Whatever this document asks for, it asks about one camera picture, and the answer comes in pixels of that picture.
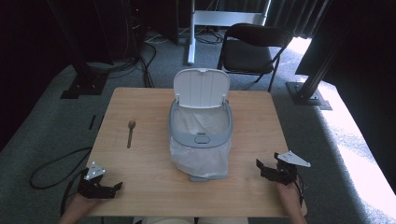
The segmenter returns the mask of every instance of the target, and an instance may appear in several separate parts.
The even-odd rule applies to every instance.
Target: black metal base plate
[[[106,85],[107,77],[108,74],[97,75],[90,86],[79,86],[76,77],[69,90],[62,93],[61,99],[78,99],[80,95],[100,95]]]
[[[290,95],[296,105],[317,105],[321,110],[332,110],[332,106],[329,101],[325,101],[323,99],[319,90],[316,90],[308,100],[305,100],[298,96],[298,91],[304,85],[303,82],[287,82],[286,85],[288,86]]]

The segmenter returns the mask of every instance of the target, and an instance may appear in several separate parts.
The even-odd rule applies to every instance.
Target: white plastic bag
[[[180,107],[175,111],[175,125],[184,133],[221,133],[228,127],[224,108],[193,109]],[[231,137],[218,147],[187,147],[170,136],[172,162],[189,175],[202,178],[224,178],[228,174]]]

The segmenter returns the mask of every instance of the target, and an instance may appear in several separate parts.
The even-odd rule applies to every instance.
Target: person's right hand
[[[292,224],[306,224],[303,212],[300,206],[300,191],[290,183],[287,186],[284,184],[276,183],[279,199],[285,208],[286,213],[290,218]]]

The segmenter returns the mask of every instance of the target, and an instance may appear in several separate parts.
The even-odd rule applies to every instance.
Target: wooden table
[[[87,166],[95,161],[106,169],[103,186],[123,185],[90,216],[285,216],[274,182],[256,167],[256,159],[276,167],[274,152],[288,151],[271,95],[229,92],[234,126],[228,177],[206,182],[190,182],[171,162],[167,121],[174,98],[172,89],[114,91]],[[127,148],[130,119],[136,126]]]

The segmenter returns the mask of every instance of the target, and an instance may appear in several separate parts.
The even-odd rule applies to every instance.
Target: black chair
[[[280,54],[292,39],[292,32],[282,27],[237,23],[229,27],[224,35],[218,69],[227,73],[259,76],[255,83],[272,72],[268,87],[271,91]],[[270,47],[277,49],[274,58]]]

